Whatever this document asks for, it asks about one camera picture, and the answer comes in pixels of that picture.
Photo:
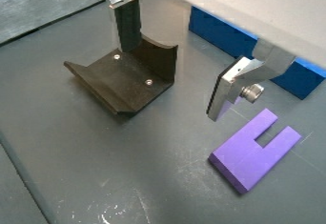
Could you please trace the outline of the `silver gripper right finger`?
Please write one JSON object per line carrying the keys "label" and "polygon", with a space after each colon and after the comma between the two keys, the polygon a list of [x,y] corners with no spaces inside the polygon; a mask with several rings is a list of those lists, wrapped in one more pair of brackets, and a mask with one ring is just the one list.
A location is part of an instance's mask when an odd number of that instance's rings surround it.
{"label": "silver gripper right finger", "polygon": [[218,76],[206,114],[217,121],[241,98],[254,103],[264,92],[260,82],[283,75],[296,55],[273,43],[260,39],[253,59],[241,56]]}

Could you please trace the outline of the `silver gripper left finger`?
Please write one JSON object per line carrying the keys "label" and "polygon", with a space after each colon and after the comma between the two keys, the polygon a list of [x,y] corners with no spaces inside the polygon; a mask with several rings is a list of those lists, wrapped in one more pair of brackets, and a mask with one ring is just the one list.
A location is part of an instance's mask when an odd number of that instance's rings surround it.
{"label": "silver gripper left finger", "polygon": [[107,2],[117,22],[122,51],[133,51],[142,42],[140,0],[107,0]]}

